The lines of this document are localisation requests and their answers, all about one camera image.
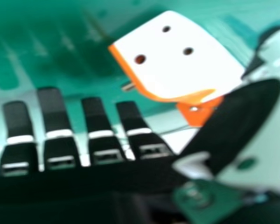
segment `robotic hand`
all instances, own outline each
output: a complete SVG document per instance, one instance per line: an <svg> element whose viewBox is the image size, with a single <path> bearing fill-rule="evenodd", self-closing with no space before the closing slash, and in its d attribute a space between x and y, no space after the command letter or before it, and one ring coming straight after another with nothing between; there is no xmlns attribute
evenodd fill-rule
<svg viewBox="0 0 280 224"><path fill-rule="evenodd" d="M173 168L175 202L195 224L280 224L280 27Z"/></svg>

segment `orange trim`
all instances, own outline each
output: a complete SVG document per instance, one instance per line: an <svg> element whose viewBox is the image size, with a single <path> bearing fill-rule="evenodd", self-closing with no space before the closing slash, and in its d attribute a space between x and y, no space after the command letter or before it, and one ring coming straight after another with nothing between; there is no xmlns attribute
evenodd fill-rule
<svg viewBox="0 0 280 224"><path fill-rule="evenodd" d="M124 57L121 55L121 53L117 50L115 45L109 46L109 51L112 53L118 64L121 66L123 71L127 74L127 76L131 79L131 81L135 84L137 87L138 91L145 97L156 100L156 101L161 101L161 102L181 102L184 104L190 104L190 105L199 105L201 104L203 98L206 96L212 94L215 89L209 89L209 90L202 90L196 93L192 93L186 96L182 97L177 97L177 98L161 98L158 97L151 92L149 92L142 84L142 82L137 78L136 74L132 70L132 68L129 66L129 64L126 62Z"/></svg>
<svg viewBox="0 0 280 224"><path fill-rule="evenodd" d="M187 105L184 103L178 103L176 104L176 107L180 110L190 126L202 127L212 115L214 108L218 107L222 103L223 99L223 97L219 97L195 106L198 108L197 111L191 111L190 109L192 105Z"/></svg>

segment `green hole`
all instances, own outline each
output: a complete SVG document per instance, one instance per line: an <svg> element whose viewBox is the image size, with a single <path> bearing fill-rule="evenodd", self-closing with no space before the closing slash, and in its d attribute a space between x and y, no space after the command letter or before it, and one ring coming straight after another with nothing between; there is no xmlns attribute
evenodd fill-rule
<svg viewBox="0 0 280 224"><path fill-rule="evenodd" d="M247 170L252 168L254 165L256 164L256 159L254 158L249 158L246 159L244 161L242 161L239 165L238 165L238 170Z"/></svg>

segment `white and orange object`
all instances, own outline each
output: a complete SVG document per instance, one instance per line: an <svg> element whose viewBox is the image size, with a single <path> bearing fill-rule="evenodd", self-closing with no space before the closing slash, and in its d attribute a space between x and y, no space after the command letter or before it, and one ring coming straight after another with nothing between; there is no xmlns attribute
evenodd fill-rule
<svg viewBox="0 0 280 224"><path fill-rule="evenodd" d="M211 115L202 110L205 105L216 107L222 95L241 84L244 73L213 36L173 11L123 36L109 50L140 94L177 102L192 126L203 125ZM190 110L193 106L199 110Z"/></svg>

